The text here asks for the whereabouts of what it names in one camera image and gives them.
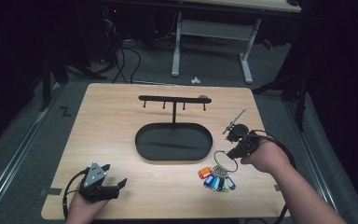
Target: key holder stand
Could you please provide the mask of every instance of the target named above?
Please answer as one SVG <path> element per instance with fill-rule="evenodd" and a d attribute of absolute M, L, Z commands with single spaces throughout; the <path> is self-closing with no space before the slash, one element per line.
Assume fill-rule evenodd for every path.
<path fill-rule="evenodd" d="M 150 123 L 142 127 L 135 136 L 138 153 L 150 161 L 198 161 L 205 158 L 213 144 L 211 133 L 198 123 L 176 122 L 177 104 L 206 104 L 212 100 L 201 95 L 198 98 L 140 95 L 140 101 L 162 102 L 165 109 L 172 103 L 171 123 Z"/>

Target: hand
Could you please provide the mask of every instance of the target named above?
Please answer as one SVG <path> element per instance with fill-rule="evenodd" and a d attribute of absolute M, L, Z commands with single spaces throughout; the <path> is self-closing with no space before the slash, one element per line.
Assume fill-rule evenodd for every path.
<path fill-rule="evenodd" d="M 110 200 L 99 201 L 96 203 L 90 203 L 85 200 L 77 191 L 75 192 L 74 197 L 72 198 L 71 204 L 69 205 L 68 218 L 66 223 L 75 223 L 75 224 L 89 224 L 94 220 L 100 210 L 109 202 Z"/>
<path fill-rule="evenodd" d="M 289 158 L 275 143 L 260 139 L 258 149 L 241 159 L 242 164 L 252 164 L 258 171 L 269 173 L 278 168 L 291 166 Z"/>

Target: gray carpet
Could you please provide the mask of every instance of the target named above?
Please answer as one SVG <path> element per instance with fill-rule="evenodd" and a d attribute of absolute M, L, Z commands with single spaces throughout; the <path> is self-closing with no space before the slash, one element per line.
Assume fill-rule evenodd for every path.
<path fill-rule="evenodd" d="M 126 42 L 126 46 L 133 46 L 134 43 Z M 228 51 L 229 53 L 225 53 L 223 47 L 215 44 L 203 45 L 197 49 L 191 49 L 197 47 L 197 44 L 194 43 L 184 46 L 181 74 L 175 78 L 171 77 L 172 45 L 168 47 L 156 45 L 151 49 L 138 44 L 132 48 L 142 57 L 140 66 L 133 76 L 134 83 L 192 85 L 191 79 L 197 77 L 201 81 L 201 86 L 255 89 L 275 78 L 282 65 L 282 60 L 290 49 L 290 46 L 284 46 L 268 50 L 263 46 L 255 45 L 249 58 L 255 83 L 247 85 L 244 83 L 236 52 L 241 44 L 238 42 L 225 45 L 224 48 L 231 50 Z M 125 66 L 122 73 L 129 81 L 130 74 L 136 68 L 139 59 L 130 50 L 124 50 L 124 53 Z M 96 63 L 93 65 L 93 69 L 102 66 Z M 111 82 L 117 71 L 115 68 L 104 74 L 108 76 L 105 82 Z M 19 169 L 13 172 L 14 178 L 10 179 L 6 192 L 0 198 L 0 223 L 63 223 L 63 221 L 44 220 L 40 216 L 40 212 L 86 88 L 91 82 L 97 82 L 87 77 L 73 75 L 70 79 L 66 86 L 55 91 L 55 100 L 44 117 L 41 117 L 38 111 L 42 99 L 41 85 L 39 85 L 35 89 L 36 97 L 12 120 L 0 139 L 1 175 L 21 146 L 24 135 L 27 134 L 34 121 L 42 120 L 40 128 L 30 144 L 26 146 L 26 156 L 20 162 Z M 125 80 L 118 76 L 117 83 L 122 82 Z M 276 135 L 291 149 L 299 172 L 317 189 L 320 185 L 309 167 L 308 155 L 304 151 L 304 146 L 309 146 L 337 210 L 348 223 L 358 223 L 357 194 L 324 135 L 323 127 L 313 109 L 311 99 L 309 96 L 307 97 L 307 110 L 304 116 L 305 132 L 299 133 L 291 115 L 292 103 L 282 102 L 277 93 L 268 91 L 255 96 L 266 131 Z M 62 115 L 62 107 L 68 108 L 67 114 L 70 116 Z M 216 221 L 219 221 L 217 223 L 226 223 L 225 220 Z M 275 218 L 267 218 L 266 221 L 273 223 Z M 152 223 L 152 221 L 141 221 L 140 223 Z M 289 217 L 283 223 L 292 223 L 292 220 Z"/>

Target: light wood surface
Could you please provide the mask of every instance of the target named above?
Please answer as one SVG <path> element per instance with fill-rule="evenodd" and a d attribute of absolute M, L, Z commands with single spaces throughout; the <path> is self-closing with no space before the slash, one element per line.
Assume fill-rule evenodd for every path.
<path fill-rule="evenodd" d="M 221 5 L 227 7 L 247 7 L 280 12 L 300 12 L 301 7 L 293 7 L 286 0 L 183 0 L 189 3 Z"/>
<path fill-rule="evenodd" d="M 172 105 L 144 102 L 139 95 L 199 97 L 206 95 L 206 105 L 178 105 L 176 122 L 194 122 L 206 127 L 213 136 L 210 154 L 201 161 L 147 161 L 137 152 L 136 133 L 148 123 L 171 122 Z M 79 109 L 73 130 L 62 154 L 52 188 L 63 191 L 69 180 L 91 166 L 111 164 L 104 186 L 116 185 L 128 178 L 118 199 L 112 200 L 100 213 L 100 219 L 133 218 L 214 218 L 214 217 L 277 217 L 284 200 L 276 191 L 274 179 L 258 172 L 251 165 L 240 165 L 230 177 L 237 185 L 230 192 L 217 192 L 203 187 L 198 170 L 215 166 L 216 150 L 229 151 L 234 144 L 222 135 L 227 125 L 242 108 L 246 112 L 236 123 L 249 129 L 264 130 L 252 92 L 246 88 L 148 86 L 91 84 Z M 217 159 L 228 169 L 235 163 L 224 154 Z M 74 182 L 74 189 L 80 182 Z M 49 195 L 42 217 L 63 219 L 62 195 Z"/>

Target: oval tray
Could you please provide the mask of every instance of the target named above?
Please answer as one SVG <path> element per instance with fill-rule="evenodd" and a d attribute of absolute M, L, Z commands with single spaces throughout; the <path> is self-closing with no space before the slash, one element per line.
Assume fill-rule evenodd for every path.
<path fill-rule="evenodd" d="M 135 136 L 138 153 L 150 161 L 198 161 L 211 151 L 211 133 L 197 123 L 150 123 Z"/>

